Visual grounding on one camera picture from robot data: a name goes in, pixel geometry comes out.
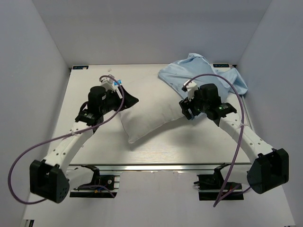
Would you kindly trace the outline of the white pillow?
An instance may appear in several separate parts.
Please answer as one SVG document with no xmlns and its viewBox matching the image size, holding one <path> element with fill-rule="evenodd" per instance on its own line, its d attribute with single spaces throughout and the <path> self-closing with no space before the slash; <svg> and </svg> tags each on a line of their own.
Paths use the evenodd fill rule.
<svg viewBox="0 0 303 227">
<path fill-rule="evenodd" d="M 126 82 L 123 87 L 139 99 L 134 106 L 119 113 L 130 144 L 184 116 L 179 105 L 181 96 L 157 77 Z"/>
</svg>

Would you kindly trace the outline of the light blue pillowcase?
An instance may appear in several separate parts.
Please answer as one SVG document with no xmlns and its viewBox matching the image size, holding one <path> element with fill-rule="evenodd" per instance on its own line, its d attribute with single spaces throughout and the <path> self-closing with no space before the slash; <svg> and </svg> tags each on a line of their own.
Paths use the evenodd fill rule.
<svg viewBox="0 0 303 227">
<path fill-rule="evenodd" d="M 182 91 L 184 83 L 201 74 L 205 76 L 195 79 L 194 82 L 198 86 L 215 84 L 222 101 L 226 100 L 229 92 L 233 92 L 229 83 L 233 84 L 239 95 L 244 95 L 248 91 L 244 79 L 235 68 L 228 71 L 216 69 L 202 55 L 196 53 L 189 53 L 186 59 L 175 61 L 161 69 L 158 78 L 184 99 L 187 97 L 187 93 Z"/>
</svg>

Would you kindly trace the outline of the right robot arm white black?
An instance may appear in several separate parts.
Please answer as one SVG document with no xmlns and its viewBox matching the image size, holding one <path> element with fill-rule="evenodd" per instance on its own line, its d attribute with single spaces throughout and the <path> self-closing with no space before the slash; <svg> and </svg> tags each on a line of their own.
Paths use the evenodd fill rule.
<svg viewBox="0 0 303 227">
<path fill-rule="evenodd" d="M 221 102 L 215 84 L 199 87 L 195 82 L 186 82 L 182 90 L 187 92 L 187 98 L 179 105 L 186 118 L 205 114 L 240 145 L 251 163 L 249 167 L 234 166 L 231 172 L 228 164 L 217 167 L 214 184 L 218 188 L 226 188 L 232 181 L 263 194 L 289 181 L 288 153 L 283 148 L 275 149 L 245 125 L 231 104 Z"/>
</svg>

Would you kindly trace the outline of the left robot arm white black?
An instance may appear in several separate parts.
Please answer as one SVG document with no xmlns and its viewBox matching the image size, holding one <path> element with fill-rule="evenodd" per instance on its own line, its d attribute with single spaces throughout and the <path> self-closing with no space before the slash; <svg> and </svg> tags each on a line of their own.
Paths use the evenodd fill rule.
<svg viewBox="0 0 303 227">
<path fill-rule="evenodd" d="M 47 200 L 62 202 L 73 189 L 94 189 L 99 186 L 99 169 L 92 165 L 81 165 L 68 171 L 67 168 L 84 143 L 94 135 L 104 115 L 128 109 L 139 102 L 123 87 L 106 90 L 103 86 L 90 89 L 88 100 L 82 104 L 71 128 L 69 137 L 41 161 L 33 161 L 29 168 L 30 191 Z"/>
</svg>

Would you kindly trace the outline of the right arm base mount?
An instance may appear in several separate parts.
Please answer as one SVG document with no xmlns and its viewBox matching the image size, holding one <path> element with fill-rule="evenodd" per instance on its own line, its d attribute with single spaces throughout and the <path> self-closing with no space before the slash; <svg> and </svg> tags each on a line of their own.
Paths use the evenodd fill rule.
<svg viewBox="0 0 303 227">
<path fill-rule="evenodd" d="M 223 185 L 224 178 L 221 173 L 222 169 L 229 170 L 230 164 L 222 164 L 214 169 L 212 174 L 200 174 L 197 175 L 197 181 L 193 183 L 198 188 L 198 195 L 200 201 L 216 201 L 217 195 Z M 241 201 L 244 200 L 242 185 L 236 182 L 228 181 L 223 195 L 229 192 L 231 189 L 239 185 L 239 187 L 233 191 L 230 195 L 223 198 L 226 201 Z"/>
</svg>

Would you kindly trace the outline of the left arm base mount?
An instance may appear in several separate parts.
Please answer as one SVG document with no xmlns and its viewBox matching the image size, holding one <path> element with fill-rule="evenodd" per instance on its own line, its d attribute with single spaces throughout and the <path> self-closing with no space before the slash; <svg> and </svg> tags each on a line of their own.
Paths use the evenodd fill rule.
<svg viewBox="0 0 303 227">
<path fill-rule="evenodd" d="M 71 198 L 115 198 L 119 189 L 119 174 L 92 165 L 69 168 L 66 177 Z"/>
</svg>

